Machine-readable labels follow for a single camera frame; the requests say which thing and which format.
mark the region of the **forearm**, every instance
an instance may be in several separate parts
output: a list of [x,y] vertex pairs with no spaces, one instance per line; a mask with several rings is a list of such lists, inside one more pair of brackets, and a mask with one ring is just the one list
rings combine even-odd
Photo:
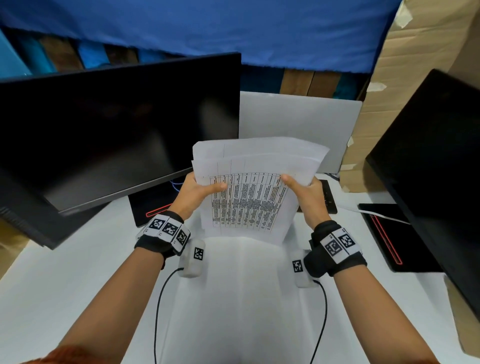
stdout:
[[152,294],[163,256],[136,248],[60,342],[120,363]]
[[338,272],[334,280],[370,363],[436,363],[427,343],[366,266]]

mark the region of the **wristband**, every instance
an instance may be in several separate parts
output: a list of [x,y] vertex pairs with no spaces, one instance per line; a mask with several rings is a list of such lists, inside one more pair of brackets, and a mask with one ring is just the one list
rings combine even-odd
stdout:
[[331,277],[350,267],[367,265],[360,246],[350,234],[333,220],[318,224],[310,240],[312,251],[303,262],[315,278],[328,273]]
[[177,213],[164,211],[155,215],[137,235],[135,248],[141,247],[161,253],[166,259],[181,255],[190,235],[183,219]]

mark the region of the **computer monitor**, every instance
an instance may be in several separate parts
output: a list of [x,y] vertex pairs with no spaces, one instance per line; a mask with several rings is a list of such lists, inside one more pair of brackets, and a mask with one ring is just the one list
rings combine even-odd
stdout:
[[367,162],[480,319],[479,100],[432,70]]
[[185,175],[196,142],[238,138],[240,67],[230,53],[1,82],[0,169],[64,217]]

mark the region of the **stack of papers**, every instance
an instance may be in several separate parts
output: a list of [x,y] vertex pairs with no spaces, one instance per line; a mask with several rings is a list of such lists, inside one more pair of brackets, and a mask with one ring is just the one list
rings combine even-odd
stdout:
[[312,181],[328,148],[289,137],[210,140],[193,146],[193,171],[201,185],[228,188],[200,206],[206,237],[244,236],[281,245],[298,209],[280,175]]

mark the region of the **orange sleeve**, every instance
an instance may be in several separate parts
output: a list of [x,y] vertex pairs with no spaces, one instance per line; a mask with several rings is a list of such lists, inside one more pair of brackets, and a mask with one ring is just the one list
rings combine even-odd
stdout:
[[78,346],[62,346],[43,359],[31,360],[24,364],[105,364],[105,361]]

